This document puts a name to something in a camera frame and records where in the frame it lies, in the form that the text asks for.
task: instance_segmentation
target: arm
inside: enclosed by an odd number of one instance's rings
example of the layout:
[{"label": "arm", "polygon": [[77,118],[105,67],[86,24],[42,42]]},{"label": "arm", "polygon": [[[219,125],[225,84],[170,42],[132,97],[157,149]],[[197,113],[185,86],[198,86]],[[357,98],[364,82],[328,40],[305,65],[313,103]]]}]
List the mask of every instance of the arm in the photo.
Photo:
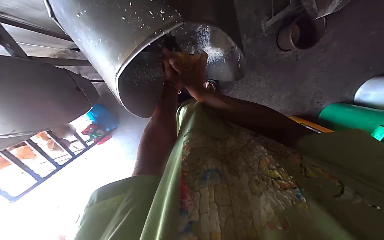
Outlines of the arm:
[{"label": "arm", "polygon": [[[166,82],[180,88],[180,80],[169,64],[165,50],[163,64]],[[173,86],[164,85],[158,106],[140,139],[133,176],[162,175],[164,172],[168,156],[177,139],[177,93],[178,90]]]},{"label": "arm", "polygon": [[303,136],[314,133],[269,107],[205,89],[203,83],[206,80],[207,57],[208,55],[203,53],[191,70],[183,68],[174,57],[169,60],[179,73],[186,89],[197,101],[213,109],[225,120],[263,134],[286,146],[292,146]]}]

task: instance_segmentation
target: stainless steel drum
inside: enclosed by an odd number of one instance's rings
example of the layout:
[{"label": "stainless steel drum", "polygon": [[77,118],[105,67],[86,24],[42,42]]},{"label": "stainless steel drum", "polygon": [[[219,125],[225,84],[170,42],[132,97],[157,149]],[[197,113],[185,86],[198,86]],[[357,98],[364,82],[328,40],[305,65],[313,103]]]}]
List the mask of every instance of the stainless steel drum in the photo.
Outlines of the stainless steel drum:
[{"label": "stainless steel drum", "polygon": [[185,52],[207,52],[209,78],[234,81],[244,76],[233,0],[47,1],[51,16],[126,109],[139,117],[152,115],[163,78],[155,71],[157,75],[133,73],[145,68],[152,72],[160,66],[159,58],[144,53],[133,59],[163,35],[175,36]]}]

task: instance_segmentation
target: foot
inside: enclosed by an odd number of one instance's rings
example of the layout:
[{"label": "foot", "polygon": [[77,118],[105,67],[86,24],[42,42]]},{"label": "foot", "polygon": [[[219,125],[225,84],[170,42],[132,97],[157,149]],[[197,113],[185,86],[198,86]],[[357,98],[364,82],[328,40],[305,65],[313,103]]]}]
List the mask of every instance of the foot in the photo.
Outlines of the foot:
[{"label": "foot", "polygon": [[204,83],[204,87],[206,89],[209,89],[209,90],[213,91],[213,92],[216,91],[216,86],[217,86],[217,83],[214,80],[211,80],[211,79],[207,80]]}]

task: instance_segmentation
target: yellow object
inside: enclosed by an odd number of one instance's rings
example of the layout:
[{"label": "yellow object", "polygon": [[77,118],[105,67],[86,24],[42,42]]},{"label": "yellow object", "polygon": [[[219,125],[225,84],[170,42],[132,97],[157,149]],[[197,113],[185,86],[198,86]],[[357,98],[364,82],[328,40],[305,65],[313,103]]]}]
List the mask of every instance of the yellow object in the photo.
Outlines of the yellow object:
[{"label": "yellow object", "polygon": [[173,55],[176,56],[176,59],[180,62],[180,64],[186,70],[191,69],[194,63],[196,63],[201,57],[201,54],[190,55],[184,52],[172,52],[172,53]]},{"label": "yellow object", "polygon": [[322,127],[322,126],[319,126],[315,123],[311,123],[309,121],[306,121],[300,117],[296,117],[296,116],[290,116],[289,117],[290,119],[296,121],[297,123],[300,123],[302,125],[304,125],[305,127],[307,128],[310,128],[311,130],[314,130],[316,132],[334,132],[333,130],[330,130],[328,128],[325,128],[325,127]]}]

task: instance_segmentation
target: floor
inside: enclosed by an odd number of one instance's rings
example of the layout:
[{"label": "floor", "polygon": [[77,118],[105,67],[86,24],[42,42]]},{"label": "floor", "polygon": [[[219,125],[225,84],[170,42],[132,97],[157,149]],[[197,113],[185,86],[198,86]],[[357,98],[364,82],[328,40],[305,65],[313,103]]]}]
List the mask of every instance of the floor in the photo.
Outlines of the floor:
[{"label": "floor", "polygon": [[290,52],[276,44],[281,22],[262,31],[270,1],[237,2],[248,73],[222,84],[229,96],[314,120],[331,103],[352,102],[362,83],[384,74],[384,1],[351,0],[326,17],[326,33],[316,46]]}]

